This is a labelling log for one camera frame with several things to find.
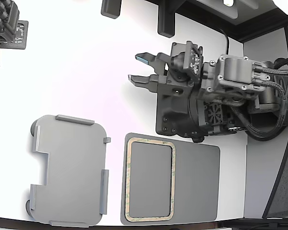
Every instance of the white table surface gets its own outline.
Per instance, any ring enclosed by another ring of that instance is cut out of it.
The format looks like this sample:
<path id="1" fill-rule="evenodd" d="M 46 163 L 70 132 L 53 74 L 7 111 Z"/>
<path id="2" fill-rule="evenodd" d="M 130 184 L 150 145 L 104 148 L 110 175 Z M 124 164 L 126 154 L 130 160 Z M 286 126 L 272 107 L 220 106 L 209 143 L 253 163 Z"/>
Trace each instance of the white table surface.
<path id="1" fill-rule="evenodd" d="M 0 217 L 30 220 L 24 206 L 30 184 L 44 184 L 46 158 L 31 152 L 31 124 L 43 115 L 95 120 L 107 145 L 108 214 L 99 225 L 121 225 L 120 199 L 125 135 L 155 133 L 156 94 L 134 87 L 128 74 L 150 75 L 136 61 L 141 52 L 170 53 L 171 43 L 191 40 L 204 47 L 204 60 L 225 51 L 222 34 L 176 15 L 176 35 L 157 34 L 157 6 L 123 0 L 113 20 L 100 14 L 102 0 L 17 0 L 29 21 L 26 50 L 0 50 Z M 231 40 L 230 54 L 243 56 Z M 173 139 L 191 141 L 177 136 Z M 208 137 L 221 149 L 217 220 L 243 217 L 247 136 Z"/>

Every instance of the adhesive gasket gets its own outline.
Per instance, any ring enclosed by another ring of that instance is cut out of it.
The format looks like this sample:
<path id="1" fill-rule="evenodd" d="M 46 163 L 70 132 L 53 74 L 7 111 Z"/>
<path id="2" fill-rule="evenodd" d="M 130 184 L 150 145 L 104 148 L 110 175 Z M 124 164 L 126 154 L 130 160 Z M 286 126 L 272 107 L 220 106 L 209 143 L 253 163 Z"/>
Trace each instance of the adhesive gasket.
<path id="1" fill-rule="evenodd" d="M 131 149 L 132 143 L 141 142 L 155 145 L 170 146 L 172 149 L 172 166 L 171 166 L 171 191 L 170 191 L 170 213 L 166 217 L 131 217 L 130 216 L 130 172 L 131 172 Z M 126 192 L 125 192 L 125 217 L 130 222 L 143 221 L 164 221 L 170 220 L 174 215 L 174 193 L 175 193 L 175 162 L 176 162 L 176 148 L 172 142 L 151 140 L 145 138 L 131 138 L 127 144 L 127 162 L 126 162 Z"/>

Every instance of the screw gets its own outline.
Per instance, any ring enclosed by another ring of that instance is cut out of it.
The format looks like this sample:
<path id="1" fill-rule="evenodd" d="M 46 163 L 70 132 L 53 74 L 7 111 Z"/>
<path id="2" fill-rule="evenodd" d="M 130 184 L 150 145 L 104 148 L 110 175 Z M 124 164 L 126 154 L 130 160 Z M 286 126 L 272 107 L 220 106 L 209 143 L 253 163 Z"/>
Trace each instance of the screw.
<path id="1" fill-rule="evenodd" d="M 209 64 L 210 64 L 210 66 L 215 66 L 215 65 L 216 65 L 216 62 L 213 61 L 213 60 L 211 60 L 211 61 L 209 62 Z"/>

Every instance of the gray plastic tray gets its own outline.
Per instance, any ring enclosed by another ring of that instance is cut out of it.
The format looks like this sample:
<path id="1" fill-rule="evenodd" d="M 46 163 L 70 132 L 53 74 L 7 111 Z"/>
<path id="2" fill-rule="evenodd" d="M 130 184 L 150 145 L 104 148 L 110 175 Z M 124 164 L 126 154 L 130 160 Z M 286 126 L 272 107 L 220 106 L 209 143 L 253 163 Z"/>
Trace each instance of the gray plastic tray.
<path id="1" fill-rule="evenodd" d="M 214 221 L 219 166 L 217 146 L 127 134 L 121 222 L 162 225 Z"/>
<path id="2" fill-rule="evenodd" d="M 107 213 L 104 128 L 91 120 L 46 115 L 32 124 L 33 152 L 48 154 L 46 185 L 31 185 L 28 214 L 53 226 L 89 227 Z"/>

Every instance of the black support leg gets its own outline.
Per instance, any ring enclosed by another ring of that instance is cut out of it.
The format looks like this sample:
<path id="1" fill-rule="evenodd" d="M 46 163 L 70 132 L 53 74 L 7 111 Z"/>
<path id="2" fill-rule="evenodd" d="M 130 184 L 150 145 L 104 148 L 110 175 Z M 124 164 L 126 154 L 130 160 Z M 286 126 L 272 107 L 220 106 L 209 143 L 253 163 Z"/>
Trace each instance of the black support leg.
<path id="1" fill-rule="evenodd" d="M 120 15 L 121 0 L 103 0 L 101 14 L 116 19 Z"/>
<path id="2" fill-rule="evenodd" d="M 158 34 L 175 35 L 175 12 L 186 0 L 161 0 L 158 13 Z"/>

